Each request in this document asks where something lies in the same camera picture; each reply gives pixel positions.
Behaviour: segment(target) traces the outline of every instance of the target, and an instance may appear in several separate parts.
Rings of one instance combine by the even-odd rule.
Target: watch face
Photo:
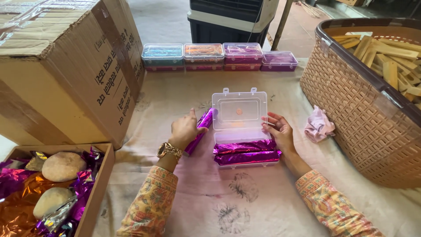
[[[165,143],[162,143],[162,145],[158,148],[158,152],[157,152],[158,158],[162,158],[165,155],[165,153],[164,153],[165,145],[166,145]]]

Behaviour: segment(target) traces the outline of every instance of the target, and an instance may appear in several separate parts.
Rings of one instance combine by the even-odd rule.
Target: floral printed sleeve
[[[117,237],[160,237],[170,215],[178,178],[153,166],[127,210]]]
[[[306,173],[295,183],[304,202],[335,237],[384,237],[347,197],[318,171]]]

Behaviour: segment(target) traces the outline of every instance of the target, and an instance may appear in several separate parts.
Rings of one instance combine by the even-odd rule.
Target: cardboard box
[[[0,134],[19,145],[120,148],[142,86],[125,0],[0,5]]]
[[[32,157],[30,151],[41,151],[47,156],[54,155],[60,151],[89,152],[91,145],[104,152],[105,156],[97,174],[95,184],[93,185],[85,210],[83,211],[79,226],[77,227],[75,237],[92,236],[93,229],[95,228],[96,217],[101,206],[101,200],[104,197],[108,180],[112,172],[112,167],[114,166],[115,157],[112,144],[16,146],[5,159],[5,161],[17,157],[30,159]]]
[[[346,3],[351,6],[361,6],[364,3],[364,0],[336,0],[341,3]]]

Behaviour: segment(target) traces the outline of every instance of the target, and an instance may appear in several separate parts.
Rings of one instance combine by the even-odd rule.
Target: gold wristwatch
[[[178,164],[179,159],[181,155],[183,154],[183,150],[173,147],[169,143],[162,143],[162,145],[158,148],[157,157],[160,159],[164,157],[165,154],[174,155],[176,157],[177,164]]]

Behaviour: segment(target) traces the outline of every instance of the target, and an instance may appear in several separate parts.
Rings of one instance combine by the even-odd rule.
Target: sleeve cuff
[[[176,191],[178,180],[179,178],[175,174],[158,166],[152,166],[146,178],[147,183],[165,188],[171,192]]]
[[[305,198],[308,194],[312,193],[321,185],[328,182],[329,180],[326,179],[321,173],[319,173],[317,170],[312,170],[298,179],[298,181],[295,182],[295,187],[297,187],[301,197]]]

